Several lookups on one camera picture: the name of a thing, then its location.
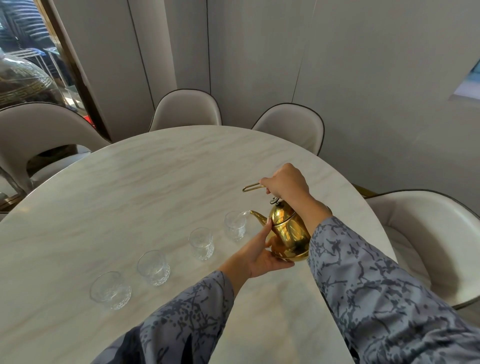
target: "gold teapot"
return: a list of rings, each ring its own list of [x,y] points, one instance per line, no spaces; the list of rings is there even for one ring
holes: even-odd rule
[[[265,186],[254,183],[246,186],[242,191],[248,192]],[[310,234],[301,217],[290,207],[286,201],[278,197],[272,198],[270,204],[274,205],[269,217],[272,219],[272,232],[278,237],[272,243],[272,254],[288,262],[298,262],[308,258]],[[267,223],[267,218],[262,214],[250,210],[262,225]]]

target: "patterned sleeve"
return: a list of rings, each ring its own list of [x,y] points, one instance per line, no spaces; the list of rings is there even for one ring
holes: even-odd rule
[[[339,219],[308,264],[356,363],[480,362],[480,330]]]
[[[93,364],[207,363],[233,306],[233,288],[215,271],[116,339]]]

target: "textured glass tumbler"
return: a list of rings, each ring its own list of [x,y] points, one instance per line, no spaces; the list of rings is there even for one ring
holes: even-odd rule
[[[198,228],[190,233],[188,241],[193,248],[193,256],[200,260],[207,260],[213,254],[213,234],[210,229]]]
[[[225,229],[227,236],[237,242],[245,235],[247,216],[245,212],[230,211],[225,215]]]
[[[112,310],[121,309],[132,296],[132,288],[125,283],[120,272],[102,274],[90,287],[90,298]]]
[[[151,250],[142,255],[138,259],[137,271],[154,286],[164,284],[170,276],[170,266],[165,254],[159,250]]]

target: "dining chair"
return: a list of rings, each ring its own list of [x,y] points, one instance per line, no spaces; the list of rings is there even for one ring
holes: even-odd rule
[[[222,125],[215,99],[201,90],[172,91],[160,100],[149,132],[186,125]]]
[[[59,105],[32,102],[0,110],[0,168],[26,193],[90,152],[58,160],[31,178],[26,170],[29,159],[72,144],[95,152],[110,142],[80,115]]]
[[[325,125],[312,109],[283,103],[265,111],[252,130],[278,136],[318,155],[324,142]]]
[[[430,289],[455,309],[480,299],[480,218],[457,200],[430,190],[392,191],[367,197],[402,255],[411,245],[423,263]],[[406,256],[400,266],[415,274]]]

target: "white marble tabletop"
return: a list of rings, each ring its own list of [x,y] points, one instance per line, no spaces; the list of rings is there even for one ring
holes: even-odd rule
[[[267,214],[264,190],[242,188],[286,162],[311,193],[371,244],[394,258],[376,216],[335,169],[292,143],[226,126],[188,126],[135,136],[71,165],[34,190],[0,223],[0,362],[89,363],[116,337],[215,270],[260,229],[229,241],[224,215]],[[214,232],[215,253],[194,259],[189,233]],[[168,281],[136,273],[161,249]],[[89,298],[93,280],[122,272],[132,298],[107,311]],[[249,280],[236,298],[211,363],[351,363],[306,261]]]

